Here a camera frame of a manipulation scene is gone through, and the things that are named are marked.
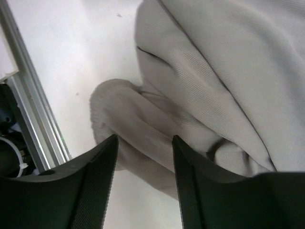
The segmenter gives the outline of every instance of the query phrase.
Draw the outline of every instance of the white cable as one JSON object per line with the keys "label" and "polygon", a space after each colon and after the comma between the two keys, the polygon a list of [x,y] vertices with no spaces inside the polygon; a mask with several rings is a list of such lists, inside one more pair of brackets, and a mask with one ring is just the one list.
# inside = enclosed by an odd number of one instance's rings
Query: white cable
{"label": "white cable", "polygon": [[10,140],[8,140],[4,137],[1,137],[1,136],[0,136],[0,141],[6,142],[7,144],[9,144],[10,147],[12,147],[13,150],[15,151],[15,153],[18,157],[18,160],[19,160],[19,173],[18,173],[17,177],[21,177],[23,170],[26,167],[28,167],[28,164],[23,162],[22,155],[21,155],[19,149],[17,148],[17,146],[14,143],[12,143]]}

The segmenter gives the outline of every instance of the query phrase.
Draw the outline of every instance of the white floor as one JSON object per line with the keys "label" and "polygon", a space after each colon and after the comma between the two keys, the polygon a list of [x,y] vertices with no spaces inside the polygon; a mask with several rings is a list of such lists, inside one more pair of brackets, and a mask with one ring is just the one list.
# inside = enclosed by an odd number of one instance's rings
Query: white floor
{"label": "white floor", "polygon": [[[9,0],[72,156],[95,146],[94,88],[111,78],[141,84],[133,40],[140,0]],[[129,172],[115,173],[105,229],[180,229],[179,204]]]}

